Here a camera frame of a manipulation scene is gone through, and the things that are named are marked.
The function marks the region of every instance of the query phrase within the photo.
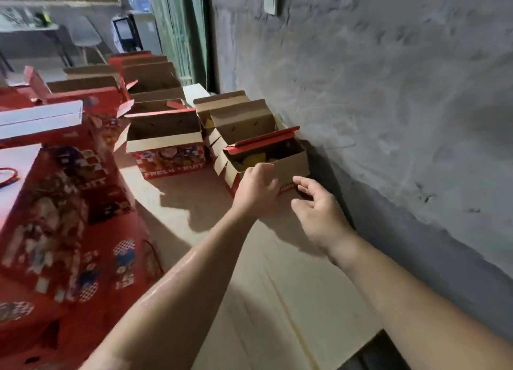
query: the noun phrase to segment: table surface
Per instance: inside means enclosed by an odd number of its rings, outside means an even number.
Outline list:
[[[59,29],[58,24],[51,24],[48,27],[12,26],[12,27],[0,27],[0,33],[28,32],[28,31],[55,31],[58,29]]]
[[[184,87],[189,104],[208,96]],[[213,168],[145,181],[124,146],[116,161],[138,200],[167,270],[198,244],[232,203]],[[335,370],[381,329],[371,307],[308,242],[279,196],[250,231],[195,370]]]

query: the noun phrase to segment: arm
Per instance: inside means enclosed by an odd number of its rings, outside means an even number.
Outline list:
[[[508,341],[365,242],[349,226],[335,197],[316,181],[295,177],[294,182],[313,197],[292,201],[305,233],[374,306],[413,370],[513,366]]]
[[[273,165],[244,174],[232,208],[136,302],[81,370],[189,369],[228,287],[254,222],[278,194]]]

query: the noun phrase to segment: hand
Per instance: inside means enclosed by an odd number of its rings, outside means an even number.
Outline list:
[[[272,163],[257,163],[244,172],[232,209],[254,219],[268,211],[279,191],[278,179],[274,178]]]
[[[309,178],[296,176],[293,181],[301,192],[313,197],[313,201],[291,201],[306,235],[331,259],[349,263],[348,258],[354,256],[353,246],[361,239],[347,222],[335,196]]]

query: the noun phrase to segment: forearm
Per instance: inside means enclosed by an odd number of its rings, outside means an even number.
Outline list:
[[[94,363],[106,357],[121,359],[130,370],[169,367],[170,363],[173,369],[189,369],[254,221],[230,210],[201,244],[132,306],[83,369],[96,370]]]
[[[493,334],[361,238],[334,251],[340,265],[381,317],[413,370],[506,369],[510,344]]]

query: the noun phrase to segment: white chair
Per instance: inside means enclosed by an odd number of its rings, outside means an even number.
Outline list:
[[[91,47],[96,50],[104,63],[107,63],[105,57],[98,49],[98,45],[103,41],[93,24],[83,15],[74,17],[68,21],[69,36],[73,44],[82,50],[84,62],[87,65],[86,48]]]

